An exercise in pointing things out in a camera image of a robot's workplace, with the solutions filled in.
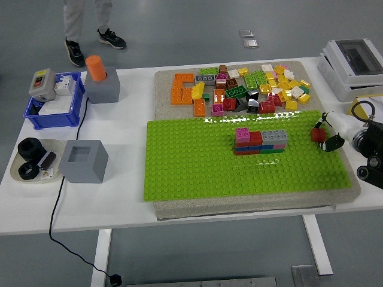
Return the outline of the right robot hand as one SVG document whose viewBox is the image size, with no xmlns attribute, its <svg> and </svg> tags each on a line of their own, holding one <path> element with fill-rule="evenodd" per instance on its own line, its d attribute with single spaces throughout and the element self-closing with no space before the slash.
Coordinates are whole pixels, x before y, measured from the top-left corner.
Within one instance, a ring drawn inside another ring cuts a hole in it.
<svg viewBox="0 0 383 287">
<path fill-rule="evenodd" d="M 360 151 L 358 142 L 361 139 L 363 128 L 355 117 L 333 111 L 324 112 L 314 127 L 319 128 L 324 122 L 333 128 L 335 135 L 325 142 L 318 143 L 323 151 L 334 151 L 342 147 L 345 141 L 348 141 L 356 151 Z"/>
</svg>

